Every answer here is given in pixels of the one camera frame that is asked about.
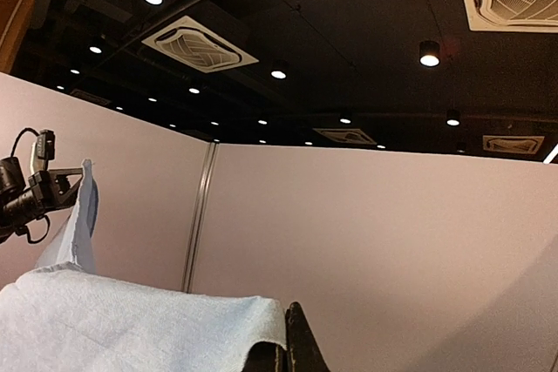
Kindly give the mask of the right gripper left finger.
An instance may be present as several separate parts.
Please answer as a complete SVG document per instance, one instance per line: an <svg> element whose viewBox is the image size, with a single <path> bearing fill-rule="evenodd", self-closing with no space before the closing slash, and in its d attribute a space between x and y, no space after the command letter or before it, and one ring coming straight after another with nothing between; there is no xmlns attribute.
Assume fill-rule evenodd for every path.
<svg viewBox="0 0 558 372"><path fill-rule="evenodd" d="M285 368L285 352L281 346L258 342L249 350L243 372L283 372Z"/></svg>

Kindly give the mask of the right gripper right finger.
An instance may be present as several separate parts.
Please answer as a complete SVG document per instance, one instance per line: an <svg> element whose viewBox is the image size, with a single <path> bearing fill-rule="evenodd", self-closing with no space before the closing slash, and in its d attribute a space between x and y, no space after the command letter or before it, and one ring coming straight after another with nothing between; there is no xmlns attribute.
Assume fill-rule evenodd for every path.
<svg viewBox="0 0 558 372"><path fill-rule="evenodd" d="M283 370L330 372L299 302L289 305L285 323L287 349L283 357Z"/></svg>

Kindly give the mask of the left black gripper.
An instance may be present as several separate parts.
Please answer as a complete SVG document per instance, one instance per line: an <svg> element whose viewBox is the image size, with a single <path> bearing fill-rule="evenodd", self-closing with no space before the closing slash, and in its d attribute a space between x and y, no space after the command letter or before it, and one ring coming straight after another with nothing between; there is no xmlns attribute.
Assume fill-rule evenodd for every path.
<svg viewBox="0 0 558 372"><path fill-rule="evenodd" d="M1 192L1 226L24 226L49 212L74 206L83 177L81 167L40 171L30 177L28 187Z"/></svg>

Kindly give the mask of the light blue garment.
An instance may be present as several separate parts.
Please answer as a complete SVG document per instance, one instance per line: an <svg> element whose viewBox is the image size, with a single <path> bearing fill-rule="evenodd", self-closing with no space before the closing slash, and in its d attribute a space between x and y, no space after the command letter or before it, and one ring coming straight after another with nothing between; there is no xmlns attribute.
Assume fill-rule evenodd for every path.
<svg viewBox="0 0 558 372"><path fill-rule="evenodd" d="M279 301L186 294L96 274L92 164L35 267L1 291L4 371L240 371L259 343L287 345Z"/></svg>

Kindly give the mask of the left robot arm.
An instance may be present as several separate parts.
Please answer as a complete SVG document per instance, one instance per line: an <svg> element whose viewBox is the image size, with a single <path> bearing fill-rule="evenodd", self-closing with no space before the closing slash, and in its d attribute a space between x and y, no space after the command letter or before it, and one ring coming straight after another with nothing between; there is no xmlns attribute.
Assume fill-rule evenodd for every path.
<svg viewBox="0 0 558 372"><path fill-rule="evenodd" d="M28 224L45 220L48 214L75 205L84 171L81 168L42 170L24 179L19 160L1 160L1 241L13 234L35 245Z"/></svg>

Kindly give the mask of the middle ceiling air vent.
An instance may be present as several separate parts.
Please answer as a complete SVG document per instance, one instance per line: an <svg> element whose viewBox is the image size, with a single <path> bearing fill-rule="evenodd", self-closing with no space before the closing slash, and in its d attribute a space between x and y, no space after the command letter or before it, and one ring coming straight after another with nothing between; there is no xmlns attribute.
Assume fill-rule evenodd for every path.
<svg viewBox="0 0 558 372"><path fill-rule="evenodd" d="M206 74L259 62L257 58L189 16L158 30L141 43Z"/></svg>

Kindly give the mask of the black cylinder ceiling light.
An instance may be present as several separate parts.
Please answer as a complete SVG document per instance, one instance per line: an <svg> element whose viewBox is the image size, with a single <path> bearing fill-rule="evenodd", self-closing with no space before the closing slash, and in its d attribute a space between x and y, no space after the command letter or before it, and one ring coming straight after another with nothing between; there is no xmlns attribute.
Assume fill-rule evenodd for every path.
<svg viewBox="0 0 558 372"><path fill-rule="evenodd" d="M440 64L440 45L432 40L419 43L419 62L425 67L436 67Z"/></svg>

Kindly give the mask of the left aluminium frame post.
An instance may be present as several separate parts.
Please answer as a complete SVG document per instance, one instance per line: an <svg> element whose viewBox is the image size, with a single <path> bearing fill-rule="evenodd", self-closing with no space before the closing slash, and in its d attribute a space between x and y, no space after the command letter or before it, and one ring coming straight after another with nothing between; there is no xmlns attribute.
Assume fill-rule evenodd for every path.
<svg viewBox="0 0 558 372"><path fill-rule="evenodd" d="M201 168L199 185L195 196L193 218L190 227L185 266L182 275L181 290L187 294L190 294L193 289L196 258L203 230L204 217L206 206L208 203L209 190L213 178L218 147L219 142L212 142L208 145Z"/></svg>

